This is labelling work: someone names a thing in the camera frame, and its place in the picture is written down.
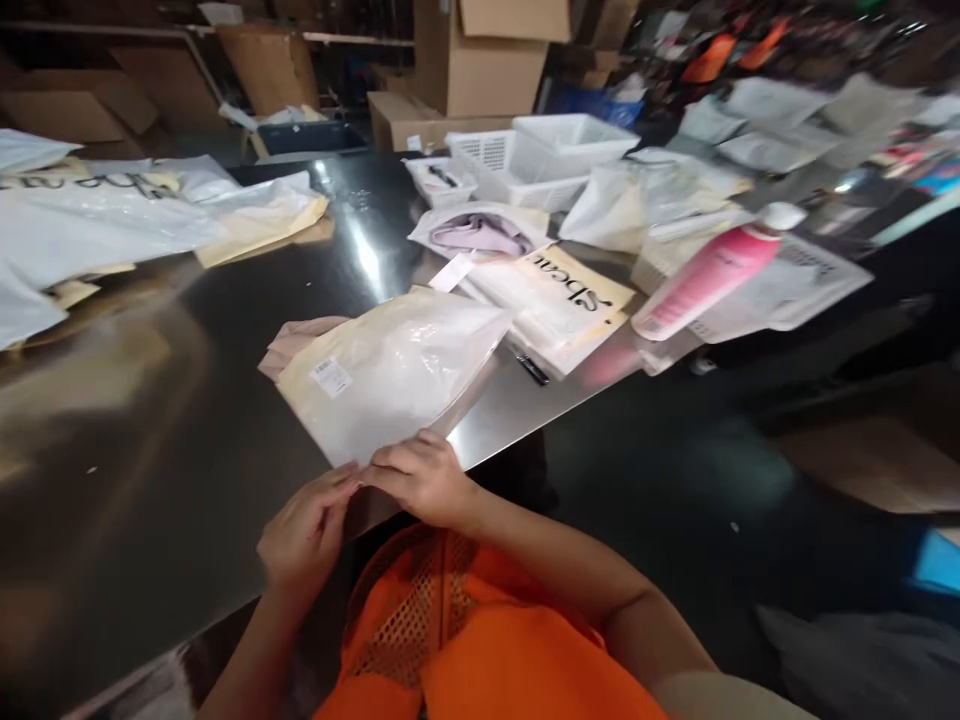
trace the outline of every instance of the person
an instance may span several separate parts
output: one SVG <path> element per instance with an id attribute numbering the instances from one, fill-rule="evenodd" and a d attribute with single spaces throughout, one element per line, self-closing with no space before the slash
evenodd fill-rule
<path id="1" fill-rule="evenodd" d="M 368 467 L 308 483 L 267 524 L 257 548 L 266 590 L 201 720 L 276 716 L 297 631 L 337 562 L 361 485 L 422 522 L 385 544 L 357 582 L 340 675 L 315 720 L 811 717 L 720 674 L 629 562 L 484 490 L 446 440 L 422 430 Z"/>

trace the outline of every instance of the white bottle cap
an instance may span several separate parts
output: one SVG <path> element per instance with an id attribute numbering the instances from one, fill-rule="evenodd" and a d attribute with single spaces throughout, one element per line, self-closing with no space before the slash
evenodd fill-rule
<path id="1" fill-rule="evenodd" d="M 771 230 L 789 230 L 803 222 L 806 210 L 790 203 L 770 203 L 757 215 L 757 220 Z"/>

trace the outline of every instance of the pink spray bottle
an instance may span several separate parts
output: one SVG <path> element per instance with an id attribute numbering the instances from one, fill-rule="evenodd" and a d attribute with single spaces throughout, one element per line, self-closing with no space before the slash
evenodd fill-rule
<path id="1" fill-rule="evenodd" d="M 661 285 L 630 324 L 640 337 L 666 340 L 760 272 L 780 238 L 806 217 L 790 203 L 767 205 L 753 222 L 720 233 Z"/>

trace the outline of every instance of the clear plastic bag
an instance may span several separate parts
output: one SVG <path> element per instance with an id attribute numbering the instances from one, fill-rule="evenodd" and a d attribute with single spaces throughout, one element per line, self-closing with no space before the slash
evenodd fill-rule
<path id="1" fill-rule="evenodd" d="M 37 137 L 19 130 L 0 129 L 0 175 L 55 165 L 83 145 Z"/>
<path id="2" fill-rule="evenodd" d="M 470 386 L 511 314 L 414 288 L 297 353 L 277 388 L 334 466 L 429 427 Z"/>

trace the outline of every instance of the barcode label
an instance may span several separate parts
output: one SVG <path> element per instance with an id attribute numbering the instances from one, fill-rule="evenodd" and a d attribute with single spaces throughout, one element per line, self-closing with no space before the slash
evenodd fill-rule
<path id="1" fill-rule="evenodd" d="M 327 358 L 310 371 L 310 377 L 316 380 L 323 391 L 335 398 L 353 384 L 353 378 L 340 367 L 336 358 Z"/>

